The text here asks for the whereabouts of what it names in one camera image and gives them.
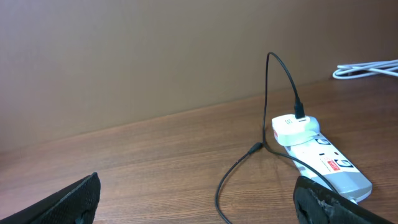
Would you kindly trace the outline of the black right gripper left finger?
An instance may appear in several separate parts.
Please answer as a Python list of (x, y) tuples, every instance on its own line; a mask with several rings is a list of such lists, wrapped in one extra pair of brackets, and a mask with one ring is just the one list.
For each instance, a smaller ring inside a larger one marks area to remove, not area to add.
[(1, 220), (1, 224), (92, 224), (100, 202), (96, 172)]

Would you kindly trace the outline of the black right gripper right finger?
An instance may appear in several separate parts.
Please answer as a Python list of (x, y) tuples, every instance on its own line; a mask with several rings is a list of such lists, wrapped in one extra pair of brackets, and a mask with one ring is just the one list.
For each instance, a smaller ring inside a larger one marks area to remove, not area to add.
[(392, 224), (304, 176), (296, 181), (293, 201), (300, 224)]

